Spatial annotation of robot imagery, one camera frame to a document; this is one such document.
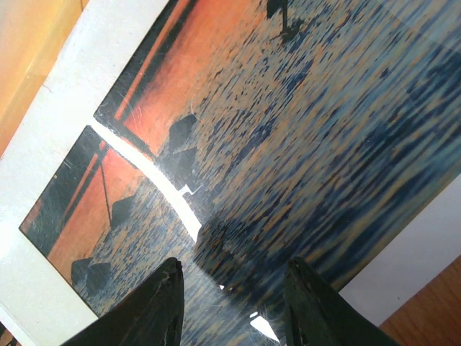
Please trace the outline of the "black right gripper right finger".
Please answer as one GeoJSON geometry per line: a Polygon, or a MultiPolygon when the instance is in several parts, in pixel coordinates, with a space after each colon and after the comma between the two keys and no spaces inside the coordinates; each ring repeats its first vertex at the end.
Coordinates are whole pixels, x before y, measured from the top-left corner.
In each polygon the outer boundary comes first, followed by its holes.
{"type": "Polygon", "coordinates": [[[300,257],[288,262],[284,281],[288,345],[397,345],[347,303],[300,257]]]}

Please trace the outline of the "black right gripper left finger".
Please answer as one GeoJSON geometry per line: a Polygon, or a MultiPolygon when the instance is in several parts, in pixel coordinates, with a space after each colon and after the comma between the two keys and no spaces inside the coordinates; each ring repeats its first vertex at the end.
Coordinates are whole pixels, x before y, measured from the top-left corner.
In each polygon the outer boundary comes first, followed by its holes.
{"type": "Polygon", "coordinates": [[[170,257],[116,307],[64,345],[179,345],[183,320],[182,263],[170,257]]]}

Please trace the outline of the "white mat board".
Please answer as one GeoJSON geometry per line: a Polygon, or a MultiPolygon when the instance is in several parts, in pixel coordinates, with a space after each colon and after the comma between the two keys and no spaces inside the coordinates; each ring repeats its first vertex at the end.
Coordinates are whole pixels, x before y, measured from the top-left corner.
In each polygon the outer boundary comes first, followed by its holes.
{"type": "Polygon", "coordinates": [[[90,1],[1,157],[1,322],[57,345],[94,313],[19,230],[165,1],[90,1]]]}

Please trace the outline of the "sunset photo print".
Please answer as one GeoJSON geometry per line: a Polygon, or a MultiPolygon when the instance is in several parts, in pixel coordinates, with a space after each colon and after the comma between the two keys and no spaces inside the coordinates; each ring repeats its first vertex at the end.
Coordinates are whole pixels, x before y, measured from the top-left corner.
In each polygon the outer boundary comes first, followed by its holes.
{"type": "Polygon", "coordinates": [[[460,173],[458,1],[168,1],[20,231],[98,316],[165,259],[183,345],[284,342],[302,257],[344,287],[460,173]]]}

